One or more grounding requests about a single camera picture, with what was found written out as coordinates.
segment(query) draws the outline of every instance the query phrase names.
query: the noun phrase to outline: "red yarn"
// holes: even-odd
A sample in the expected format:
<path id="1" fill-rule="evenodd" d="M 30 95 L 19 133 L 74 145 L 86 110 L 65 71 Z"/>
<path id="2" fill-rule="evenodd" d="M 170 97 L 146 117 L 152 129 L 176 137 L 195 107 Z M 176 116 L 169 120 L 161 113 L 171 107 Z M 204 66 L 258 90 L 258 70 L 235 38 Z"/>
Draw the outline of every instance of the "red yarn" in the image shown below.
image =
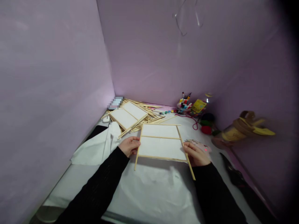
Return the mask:
<path id="1" fill-rule="evenodd" d="M 210 126 L 202 126 L 202 133 L 211 135 L 212 134 L 212 128 Z"/>
<path id="2" fill-rule="evenodd" d="M 188 117 L 188 118 L 192 118 L 192 119 L 195 121 L 195 124 L 194 124 L 194 125 L 196 125 L 196 129 L 194 128 L 194 125 L 192 125 L 192 128 L 193 128 L 194 130 L 198 130 L 198 124 L 197 124 L 197 121 L 196 121 L 193 117 L 189 117 L 189 116 L 187 116 L 187 115 L 185 115 L 185 116 L 180 116 L 180 115 L 178 115 L 178 114 L 177 114 L 177 116 L 179 116 L 179 117 Z"/>

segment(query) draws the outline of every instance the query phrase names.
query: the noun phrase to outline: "hand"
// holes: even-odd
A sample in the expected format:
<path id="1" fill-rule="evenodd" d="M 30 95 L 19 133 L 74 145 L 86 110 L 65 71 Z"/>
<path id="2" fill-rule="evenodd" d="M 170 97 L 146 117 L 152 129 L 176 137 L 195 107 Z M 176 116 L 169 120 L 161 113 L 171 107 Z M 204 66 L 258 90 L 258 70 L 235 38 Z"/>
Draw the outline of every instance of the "hand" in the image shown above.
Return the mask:
<path id="1" fill-rule="evenodd" d="M 118 147 L 129 158 L 131 154 L 136 155 L 137 149 L 140 144 L 141 143 L 139 141 L 139 138 L 132 136 L 123 140 Z"/>
<path id="2" fill-rule="evenodd" d="M 206 154 L 190 142 L 184 142 L 184 151 L 188 153 L 191 166 L 205 166 L 211 163 Z"/>

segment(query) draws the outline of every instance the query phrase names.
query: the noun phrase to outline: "white mouse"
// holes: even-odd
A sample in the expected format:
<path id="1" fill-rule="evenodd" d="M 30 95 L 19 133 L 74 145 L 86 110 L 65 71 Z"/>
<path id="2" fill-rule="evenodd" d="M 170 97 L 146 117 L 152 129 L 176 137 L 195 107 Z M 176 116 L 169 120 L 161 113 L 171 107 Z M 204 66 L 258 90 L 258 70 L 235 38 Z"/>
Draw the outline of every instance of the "white mouse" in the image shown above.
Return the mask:
<path id="1" fill-rule="evenodd" d="M 110 117 L 109 116 L 104 117 L 103 123 L 108 123 L 109 121 L 110 121 Z"/>

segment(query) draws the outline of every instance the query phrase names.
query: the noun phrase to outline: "black sleeve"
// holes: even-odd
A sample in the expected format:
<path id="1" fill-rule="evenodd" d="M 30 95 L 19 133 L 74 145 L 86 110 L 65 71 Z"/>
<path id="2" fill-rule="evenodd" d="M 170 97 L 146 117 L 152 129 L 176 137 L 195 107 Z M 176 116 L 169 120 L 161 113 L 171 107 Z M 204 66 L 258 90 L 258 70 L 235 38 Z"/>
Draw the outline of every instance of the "black sleeve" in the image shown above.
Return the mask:
<path id="1" fill-rule="evenodd" d="M 55 223 L 100 223 L 128 162 L 127 156 L 117 147 Z"/>
<path id="2" fill-rule="evenodd" d="M 212 163 L 193 167 L 193 172 L 197 197 L 206 224 L 246 223 L 245 215 Z"/>

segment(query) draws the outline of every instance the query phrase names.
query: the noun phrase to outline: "purple wall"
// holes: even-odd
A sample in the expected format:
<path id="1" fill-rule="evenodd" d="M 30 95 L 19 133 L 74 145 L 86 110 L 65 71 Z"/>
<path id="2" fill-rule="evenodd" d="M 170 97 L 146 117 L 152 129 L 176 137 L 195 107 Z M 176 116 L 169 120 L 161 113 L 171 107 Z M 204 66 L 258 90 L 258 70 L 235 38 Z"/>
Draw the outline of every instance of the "purple wall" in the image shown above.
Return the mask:
<path id="1" fill-rule="evenodd" d="M 21 223 L 114 90 L 95 0 L 3 0 L 0 29 L 0 223 Z"/>
<path id="2" fill-rule="evenodd" d="M 210 110 L 217 126 L 226 128 L 243 110 L 265 117 L 265 126 L 276 136 L 240 143 L 235 152 L 278 211 L 287 208 L 297 162 L 297 79 L 294 44 L 284 30 L 277 30 L 236 73 Z"/>
<path id="3" fill-rule="evenodd" d="M 276 29 L 272 1 L 98 0 L 116 95 L 175 105 L 182 91 L 217 92 Z M 197 25 L 195 10 L 203 19 Z"/>

